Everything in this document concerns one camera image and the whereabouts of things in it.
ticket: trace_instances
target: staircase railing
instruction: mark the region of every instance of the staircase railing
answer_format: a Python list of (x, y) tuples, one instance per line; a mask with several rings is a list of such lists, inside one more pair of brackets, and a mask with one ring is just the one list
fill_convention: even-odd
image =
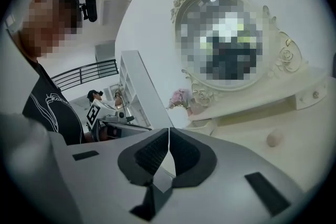
[(117, 63), (114, 59), (91, 63), (86, 66), (71, 69), (58, 74), (51, 79), (64, 91), (85, 82), (119, 74)]

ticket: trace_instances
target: white wall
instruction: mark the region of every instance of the white wall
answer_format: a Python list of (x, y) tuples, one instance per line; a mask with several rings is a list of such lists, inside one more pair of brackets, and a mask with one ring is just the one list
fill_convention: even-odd
[[(336, 36), (325, 0), (250, 1), (260, 7), (267, 5), (277, 17), (278, 27), (291, 36), (310, 64), (331, 73)], [(116, 60), (122, 50), (139, 50), (164, 105), (174, 90), (190, 87), (174, 51), (172, 7), (173, 0), (132, 0), (115, 42)], [(173, 124), (182, 127), (187, 121), (179, 113), (169, 111)]]

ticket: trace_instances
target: black t-shirt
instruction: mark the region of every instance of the black t-shirt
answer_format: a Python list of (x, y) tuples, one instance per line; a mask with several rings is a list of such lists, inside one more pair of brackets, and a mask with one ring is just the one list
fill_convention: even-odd
[(61, 90), (39, 63), (27, 61), (40, 77), (30, 93), (23, 115), (42, 123), (48, 131), (60, 133), (67, 145), (84, 143), (82, 124)]

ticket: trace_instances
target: white cabinet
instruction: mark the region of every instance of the white cabinet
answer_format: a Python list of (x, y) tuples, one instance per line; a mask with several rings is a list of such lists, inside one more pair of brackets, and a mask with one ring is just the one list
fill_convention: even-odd
[(137, 50), (121, 52), (119, 73), (122, 97), (138, 125), (173, 127)]

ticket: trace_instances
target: drawer knob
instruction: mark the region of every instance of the drawer knob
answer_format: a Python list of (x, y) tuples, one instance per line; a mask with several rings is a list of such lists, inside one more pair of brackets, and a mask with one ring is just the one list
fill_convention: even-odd
[(284, 134), (279, 129), (274, 129), (269, 135), (266, 137), (266, 143), (270, 147), (275, 147), (280, 144), (284, 137)]
[(313, 98), (317, 99), (318, 97), (319, 97), (319, 92), (318, 91), (313, 92)]

